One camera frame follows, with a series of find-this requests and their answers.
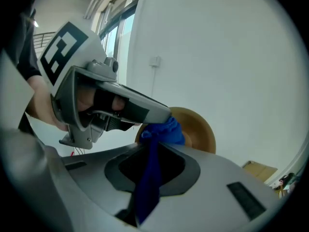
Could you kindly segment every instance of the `black sleeve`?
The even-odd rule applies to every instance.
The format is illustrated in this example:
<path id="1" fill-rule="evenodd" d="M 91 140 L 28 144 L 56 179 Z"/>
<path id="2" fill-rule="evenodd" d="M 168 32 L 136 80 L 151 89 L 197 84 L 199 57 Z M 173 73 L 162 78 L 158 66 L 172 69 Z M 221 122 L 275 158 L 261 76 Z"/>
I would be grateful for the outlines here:
<path id="1" fill-rule="evenodd" d="M 28 80 L 30 77 L 34 75 L 41 75 L 38 65 L 37 65 L 37 56 L 34 50 L 33 43 L 33 32 L 34 25 L 32 24 L 33 16 L 31 19 L 26 22 L 26 36 L 22 51 L 20 53 L 19 62 L 17 65 L 17 69 L 24 77 L 25 80 Z"/>

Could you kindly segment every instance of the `person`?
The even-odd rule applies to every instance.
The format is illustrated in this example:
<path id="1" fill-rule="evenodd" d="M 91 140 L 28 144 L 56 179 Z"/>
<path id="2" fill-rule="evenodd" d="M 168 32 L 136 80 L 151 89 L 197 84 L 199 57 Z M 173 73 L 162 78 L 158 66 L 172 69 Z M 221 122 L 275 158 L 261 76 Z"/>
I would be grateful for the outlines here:
<path id="1" fill-rule="evenodd" d="M 34 16 L 36 11 L 33 8 L 33 4 L 34 0 L 19 15 L 15 34 L 6 45 L 5 50 L 12 62 L 17 66 L 20 74 L 34 90 L 34 95 L 27 106 L 26 112 L 34 118 L 50 125 L 55 125 L 60 130 L 67 131 L 67 125 L 60 122 L 55 116 L 49 89 L 37 66 L 37 57 L 33 42 Z M 94 88 L 81 86 L 77 90 L 78 110 L 84 111 L 93 106 L 95 97 L 96 99 L 100 99 L 100 103 L 106 103 L 104 105 L 110 106 L 114 111 L 120 111 L 125 106 L 125 101 L 117 95 L 111 96 L 102 91 L 97 92 Z M 26 116 L 23 117 L 20 125 L 22 131 L 27 131 L 21 128 L 25 127 L 24 123 L 28 123 L 25 119 Z"/>

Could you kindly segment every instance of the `crumpled blue cloth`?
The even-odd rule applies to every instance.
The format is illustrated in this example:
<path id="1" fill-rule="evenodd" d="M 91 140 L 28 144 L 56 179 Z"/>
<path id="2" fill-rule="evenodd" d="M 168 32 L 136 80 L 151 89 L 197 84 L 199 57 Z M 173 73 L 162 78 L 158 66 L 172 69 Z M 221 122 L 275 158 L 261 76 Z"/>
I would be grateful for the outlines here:
<path id="1" fill-rule="evenodd" d="M 170 117 L 165 124 L 146 126 L 140 135 L 140 142 L 150 144 L 147 166 L 134 191 L 135 215 L 137 222 L 142 224 L 160 199 L 162 179 L 157 151 L 158 143 L 184 145 L 185 139 L 181 125 L 174 117 Z"/>

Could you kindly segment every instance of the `brown round object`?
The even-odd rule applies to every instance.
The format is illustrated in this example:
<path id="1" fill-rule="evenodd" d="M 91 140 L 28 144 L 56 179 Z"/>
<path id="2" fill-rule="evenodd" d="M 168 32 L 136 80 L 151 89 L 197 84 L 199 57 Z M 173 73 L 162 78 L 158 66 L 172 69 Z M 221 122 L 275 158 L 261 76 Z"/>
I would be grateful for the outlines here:
<path id="1" fill-rule="evenodd" d="M 183 107 L 171 107 L 172 116 L 182 126 L 185 145 L 209 153 L 216 153 L 216 140 L 210 125 L 206 120 L 190 109 Z M 137 132 L 135 142 L 139 142 L 140 134 L 147 124 L 143 124 Z"/>

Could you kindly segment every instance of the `metal railing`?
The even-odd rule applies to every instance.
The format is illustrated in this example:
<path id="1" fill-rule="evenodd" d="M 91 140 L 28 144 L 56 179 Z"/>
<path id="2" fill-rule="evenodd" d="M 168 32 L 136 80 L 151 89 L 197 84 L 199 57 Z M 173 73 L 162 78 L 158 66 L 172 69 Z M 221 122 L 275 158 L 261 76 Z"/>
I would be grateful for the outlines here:
<path id="1" fill-rule="evenodd" d="M 39 57 L 55 32 L 39 33 L 33 36 L 34 50 Z"/>

